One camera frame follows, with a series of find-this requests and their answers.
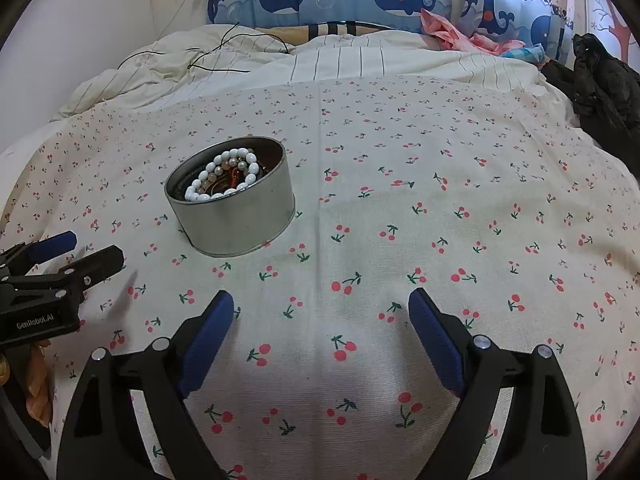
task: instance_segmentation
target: metal bolt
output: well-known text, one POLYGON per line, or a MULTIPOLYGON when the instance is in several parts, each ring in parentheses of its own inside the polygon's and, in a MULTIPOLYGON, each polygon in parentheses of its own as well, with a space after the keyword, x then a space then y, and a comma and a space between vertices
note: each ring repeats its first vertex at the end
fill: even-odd
POLYGON ((547 345, 540 345, 538 347, 538 355, 545 359, 549 359, 554 354, 554 351, 547 345))
POLYGON ((107 351, 100 347, 100 348, 96 348, 92 353, 91 353, 91 359, 93 359, 94 361, 99 361, 101 359, 104 359, 104 357, 107 355, 107 351))
POLYGON ((485 335, 477 335, 474 337, 474 345, 476 348, 486 350, 491 346, 491 340, 485 335))
POLYGON ((161 352, 162 350, 166 350, 169 348, 171 342, 166 337, 159 337, 155 341, 151 343, 151 348, 153 348, 156 352, 161 352))

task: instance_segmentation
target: black coat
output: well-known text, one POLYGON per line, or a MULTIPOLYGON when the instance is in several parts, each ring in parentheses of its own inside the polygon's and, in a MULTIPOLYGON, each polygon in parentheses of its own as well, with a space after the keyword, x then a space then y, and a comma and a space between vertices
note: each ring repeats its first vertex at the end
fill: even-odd
POLYGON ((574 36, 574 70, 551 61, 546 79, 574 103, 580 127, 640 177, 640 75, 593 34, 574 36))

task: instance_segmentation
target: bracelet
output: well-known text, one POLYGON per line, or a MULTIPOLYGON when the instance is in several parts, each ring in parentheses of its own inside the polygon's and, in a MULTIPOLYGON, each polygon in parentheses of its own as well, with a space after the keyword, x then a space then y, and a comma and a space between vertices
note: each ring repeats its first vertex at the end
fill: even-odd
POLYGON ((184 193, 184 199, 188 202, 206 202, 222 196, 230 195, 236 191, 242 191, 258 180, 260 166, 253 150, 247 148, 233 148, 228 152, 216 155, 213 162, 206 165, 184 193), (213 184, 216 179, 229 171, 231 174, 231 187, 224 193, 216 193, 209 196, 204 193, 205 184, 213 184), (239 173, 244 175, 244 182, 238 183, 239 173))

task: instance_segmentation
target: pink cloth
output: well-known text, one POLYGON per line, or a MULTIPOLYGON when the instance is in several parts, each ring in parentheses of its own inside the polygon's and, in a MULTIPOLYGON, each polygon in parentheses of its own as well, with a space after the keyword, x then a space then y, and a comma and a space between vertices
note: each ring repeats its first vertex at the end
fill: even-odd
POLYGON ((422 28, 427 34, 431 34, 440 40, 445 50, 461 50, 462 52, 482 52, 500 56, 514 48, 524 47, 524 43, 518 40, 507 40, 503 43, 495 41, 474 32, 471 38, 466 37, 454 27, 447 18, 433 14, 426 9, 420 11, 422 28))

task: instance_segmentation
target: bed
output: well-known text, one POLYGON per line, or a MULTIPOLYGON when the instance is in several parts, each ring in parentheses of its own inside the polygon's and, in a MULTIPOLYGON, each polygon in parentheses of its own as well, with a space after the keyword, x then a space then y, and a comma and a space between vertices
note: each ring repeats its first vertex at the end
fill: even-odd
MULTIPOLYGON (((58 121, 4 154, 4 248, 73 230, 78 249, 52 269, 110 244, 126 256, 91 289, 79 333, 47 349, 50 478, 91 351, 143 349, 219 289, 236 317, 187 407, 230 478, 414 478, 457 403, 408 322, 417 286, 502 348, 551 346, 596 478, 640 415, 640 191, 624 165, 519 60, 384 31, 301 46, 242 36, 200 61, 220 72, 188 68, 198 52, 186 48, 211 50, 230 28, 141 48, 166 54, 87 81, 58 121), (188 156, 247 134, 286 147, 296 214, 260 250, 209 258, 162 186, 188 156)), ((154 468, 170 478, 132 396, 154 468)), ((509 398, 473 476, 491 464, 509 398)))

